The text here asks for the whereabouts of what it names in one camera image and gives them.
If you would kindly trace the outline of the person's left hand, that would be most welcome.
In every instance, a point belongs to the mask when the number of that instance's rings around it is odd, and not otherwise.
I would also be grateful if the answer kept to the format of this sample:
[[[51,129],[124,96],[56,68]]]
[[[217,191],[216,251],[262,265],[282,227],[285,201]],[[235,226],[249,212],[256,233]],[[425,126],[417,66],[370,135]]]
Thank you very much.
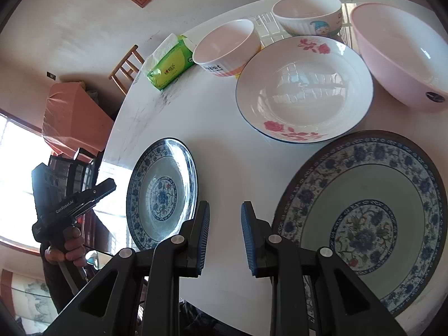
[[[82,268],[87,262],[85,259],[84,238],[77,227],[72,230],[71,237],[65,241],[65,252],[49,246],[44,256],[47,262],[56,264],[60,262],[72,262],[76,267]]]

